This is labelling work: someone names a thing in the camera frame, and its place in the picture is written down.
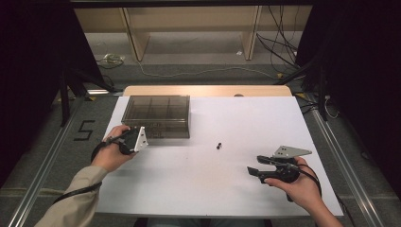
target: table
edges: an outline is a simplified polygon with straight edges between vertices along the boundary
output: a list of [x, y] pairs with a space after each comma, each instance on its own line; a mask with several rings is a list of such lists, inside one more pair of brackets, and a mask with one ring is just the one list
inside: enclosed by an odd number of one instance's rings
[[[272, 88], [279, 91], [277, 95]], [[129, 95], [141, 93], [191, 95], [191, 138], [148, 140], [146, 149], [104, 179], [98, 213], [186, 218], [308, 216], [288, 202], [283, 191], [261, 184], [247, 171], [247, 166], [273, 171], [274, 166], [258, 164], [256, 155], [271, 156], [286, 145], [313, 151], [305, 159], [318, 173], [323, 200], [335, 216], [342, 216], [298, 104], [286, 86], [132, 86], [118, 99], [107, 131], [120, 124]], [[244, 97], [232, 97], [237, 93]]]

